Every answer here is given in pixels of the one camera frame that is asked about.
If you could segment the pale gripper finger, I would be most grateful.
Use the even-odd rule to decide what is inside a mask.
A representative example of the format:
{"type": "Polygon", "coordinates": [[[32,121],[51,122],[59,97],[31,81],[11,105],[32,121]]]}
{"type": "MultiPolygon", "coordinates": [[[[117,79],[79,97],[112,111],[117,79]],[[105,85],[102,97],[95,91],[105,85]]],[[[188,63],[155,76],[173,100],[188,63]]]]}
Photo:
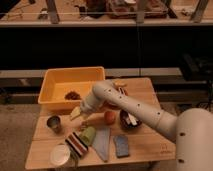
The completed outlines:
{"type": "Polygon", "coordinates": [[[74,120],[81,115],[81,109],[79,106],[75,107],[70,113],[70,120],[74,120]]]}

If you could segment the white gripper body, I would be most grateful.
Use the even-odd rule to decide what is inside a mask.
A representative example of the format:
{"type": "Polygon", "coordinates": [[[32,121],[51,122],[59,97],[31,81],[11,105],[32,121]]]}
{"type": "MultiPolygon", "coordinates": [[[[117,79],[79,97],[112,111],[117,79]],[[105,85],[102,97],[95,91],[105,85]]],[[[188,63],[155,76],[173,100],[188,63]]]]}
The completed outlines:
{"type": "Polygon", "coordinates": [[[80,110],[84,114],[96,112],[100,106],[100,100],[93,92],[90,92],[81,102],[80,110]]]}

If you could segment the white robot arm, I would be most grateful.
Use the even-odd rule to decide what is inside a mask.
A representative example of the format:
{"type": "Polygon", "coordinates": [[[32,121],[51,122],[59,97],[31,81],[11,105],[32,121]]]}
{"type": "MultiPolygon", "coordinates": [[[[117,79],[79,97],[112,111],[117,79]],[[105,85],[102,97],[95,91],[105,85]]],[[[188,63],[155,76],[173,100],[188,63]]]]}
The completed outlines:
{"type": "Polygon", "coordinates": [[[176,145],[176,171],[213,171],[213,114],[203,108],[174,116],[165,110],[121,94],[111,80],[97,81],[80,102],[88,117],[104,102],[118,106],[176,145]]]}

